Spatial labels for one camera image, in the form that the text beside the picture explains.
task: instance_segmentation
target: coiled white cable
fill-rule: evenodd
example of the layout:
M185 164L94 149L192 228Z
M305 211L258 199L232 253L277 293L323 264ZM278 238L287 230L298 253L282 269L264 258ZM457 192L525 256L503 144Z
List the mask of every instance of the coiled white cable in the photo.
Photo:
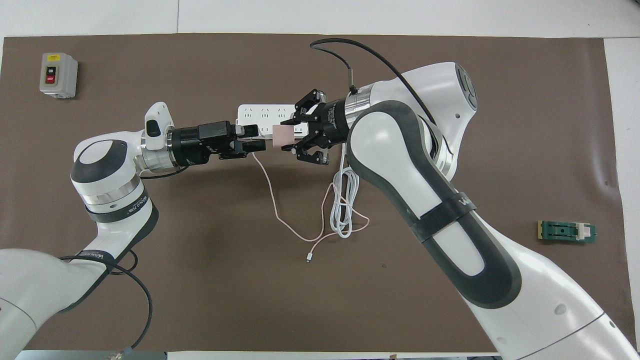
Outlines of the coiled white cable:
M347 154L345 144L342 144L342 156L340 157L340 170L333 176L335 186L333 196L333 207L331 208L330 224L331 229L343 239L348 238L353 232L353 221L351 219L352 207L350 204L356 199L358 188L360 187L360 176L357 176L351 167L344 167L344 158ZM345 194L346 202L341 199L342 185L346 177Z

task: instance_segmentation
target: silver ring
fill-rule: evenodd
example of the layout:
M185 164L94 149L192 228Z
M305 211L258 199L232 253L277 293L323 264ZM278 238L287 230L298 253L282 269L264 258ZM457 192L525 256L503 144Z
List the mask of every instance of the silver ring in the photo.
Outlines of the silver ring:
M360 114L371 106L372 85L363 86L356 94L348 95L344 100L344 117L349 126L353 125Z
M175 157L173 156L173 146L172 146L172 138L173 138L173 126L169 128L166 132L166 150L169 152L169 160L174 167L178 168L180 165L175 161Z
M100 195L82 195L85 204L88 205L103 205L109 204L116 200L120 200L123 197L129 195L140 184L140 176L134 175L129 182L117 188L116 190Z

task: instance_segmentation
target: black cable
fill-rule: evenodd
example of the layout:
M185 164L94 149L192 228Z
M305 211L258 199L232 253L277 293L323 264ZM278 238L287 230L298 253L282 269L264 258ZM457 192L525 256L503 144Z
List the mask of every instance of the black cable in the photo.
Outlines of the black cable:
M170 177L170 176L174 176L177 175L185 170L187 170L187 168L189 168L189 165L183 167L180 170L177 170L175 172L172 172L171 174L164 174L164 175L156 175L156 176L141 176L140 179L162 179L163 177Z
M128 268L127 271L128 272L132 272L133 269L135 269L136 266L138 266L138 255L135 252L133 252L132 249L129 249L129 252L131 253L131 255L133 255L133 265L131 265L131 267ZM121 272L121 271L112 271L111 272L111 275L122 275L122 274L124 274L124 273Z
M114 263L112 263L110 261L103 260L103 259L91 258L89 256L78 256L78 255L76 255L76 256L63 256L62 258L58 258L58 259L60 259L60 260L88 260L88 261L95 261L96 263L101 263L101 264L104 264L106 266L111 266L113 268L116 268L116 269L120 270L125 275L128 275L131 279L133 279L136 283L138 283L138 285L140 286L142 291L144 291L145 295L147 296L147 302L149 304L149 315L147 316L147 323L145 324L145 328L142 330L142 333L140 334L140 336L138 336L138 339L136 340L136 342L134 342L133 345L130 346L131 350L136 348L138 346L138 344L140 344L142 339L145 337L145 335L147 334L147 331L149 330L149 325L151 325L151 317L152 317L153 312L154 312L153 303L151 303L151 294L149 293L149 290L147 289L147 287L142 283L142 281L140 281L140 279L137 276L133 275L133 273L131 273L127 269L123 268L122 266L120 266L118 264L114 264Z
M418 102L418 105L420 105L420 107L422 108L424 113L427 115L427 118L429 119L429 121L435 126L438 125L438 124L436 124L436 121L433 119L433 116L432 116L431 112L429 111L427 106L424 104L424 101L422 101L422 99L420 98L418 93L415 92L415 90L413 89L411 84L409 84L409 82L396 69L396 67L393 66L379 52L375 51L374 49L371 49L370 47L366 46L365 44L363 44L361 42L357 42L356 40L351 40L351 39L346 39L346 38L324 38L324 39L320 39L320 40L316 40L316 41L312 42L311 44L309 44L309 47L311 47L312 49L318 49L318 50L329 52L324 48L318 48L318 45L320 45L320 44L330 44L330 43L342 43L342 44L349 44L349 45L357 46L357 47L369 52L373 56L377 57L380 61L382 61L398 77L398 79L400 79L400 81L402 81L402 84L404 84L406 89L409 90L411 95L413 95L413 98ZM333 54L336 55L338 58L340 58L344 63L346 63L346 60L342 59L341 56L339 56L339 55L337 55L335 53L333 53ZM447 141L447 138L444 137L444 136L442 138L444 139L444 142L447 145L447 151L449 152L449 154L453 155L453 152L451 152L451 149L449 147L449 142Z
M353 69L351 68L351 65L349 65L349 63L347 62L347 60L345 60L343 57L340 56L340 54L336 53L333 50L329 50L325 47L319 47L319 46L312 46L312 49L315 50L320 50L320 51L324 51L328 54L331 54L333 56L335 56L336 58L340 59L340 61L342 61L345 66L347 67L347 77L348 77L348 81L349 81L349 92L351 93L351 95L355 95L358 93L358 88L353 84Z

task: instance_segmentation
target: cable plug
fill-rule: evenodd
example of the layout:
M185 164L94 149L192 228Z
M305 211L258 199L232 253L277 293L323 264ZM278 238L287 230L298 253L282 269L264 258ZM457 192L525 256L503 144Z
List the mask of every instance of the cable plug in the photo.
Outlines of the cable plug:
M131 347L124 348L115 354L107 356L105 360L121 360L124 355L130 354L133 351Z

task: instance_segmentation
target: power strip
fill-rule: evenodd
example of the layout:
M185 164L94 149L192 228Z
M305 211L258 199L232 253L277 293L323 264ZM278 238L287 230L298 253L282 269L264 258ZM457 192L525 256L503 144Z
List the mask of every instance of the power strip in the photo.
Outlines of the power strip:
M280 125L282 121L291 118L291 114L296 111L293 105L276 104L243 104L238 106L238 118L236 125L258 125L259 136L253 139L273 139L273 126ZM293 127L293 134L296 138L303 138L309 132L306 123Z

